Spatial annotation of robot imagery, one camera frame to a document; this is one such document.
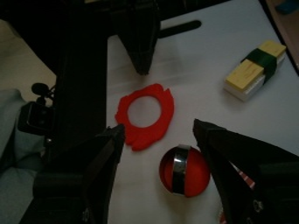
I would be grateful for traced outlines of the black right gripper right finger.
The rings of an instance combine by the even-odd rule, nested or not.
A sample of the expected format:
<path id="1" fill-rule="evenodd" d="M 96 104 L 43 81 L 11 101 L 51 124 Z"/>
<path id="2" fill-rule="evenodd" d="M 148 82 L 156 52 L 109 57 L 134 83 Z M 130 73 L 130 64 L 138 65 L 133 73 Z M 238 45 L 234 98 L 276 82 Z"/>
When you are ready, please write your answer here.
<path id="1" fill-rule="evenodd" d="M 226 224 L 299 224 L 299 157 L 209 122 L 196 120 L 192 132 Z"/>

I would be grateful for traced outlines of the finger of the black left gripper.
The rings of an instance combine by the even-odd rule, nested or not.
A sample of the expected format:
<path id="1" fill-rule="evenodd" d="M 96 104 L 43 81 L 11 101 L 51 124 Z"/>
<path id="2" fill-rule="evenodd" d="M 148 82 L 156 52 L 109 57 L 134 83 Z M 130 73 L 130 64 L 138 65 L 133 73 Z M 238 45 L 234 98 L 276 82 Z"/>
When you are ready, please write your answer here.
<path id="1" fill-rule="evenodd" d="M 113 11 L 110 20 L 136 72 L 148 75 L 160 31 L 156 12 Z"/>

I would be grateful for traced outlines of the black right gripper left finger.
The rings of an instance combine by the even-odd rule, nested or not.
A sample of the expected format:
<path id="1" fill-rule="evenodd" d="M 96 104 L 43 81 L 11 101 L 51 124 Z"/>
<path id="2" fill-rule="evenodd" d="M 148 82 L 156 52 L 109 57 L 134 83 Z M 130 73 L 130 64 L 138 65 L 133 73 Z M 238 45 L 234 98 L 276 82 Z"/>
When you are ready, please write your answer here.
<path id="1" fill-rule="evenodd" d="M 117 125 L 62 152 L 37 173 L 19 224 L 108 224 L 125 128 Z"/>

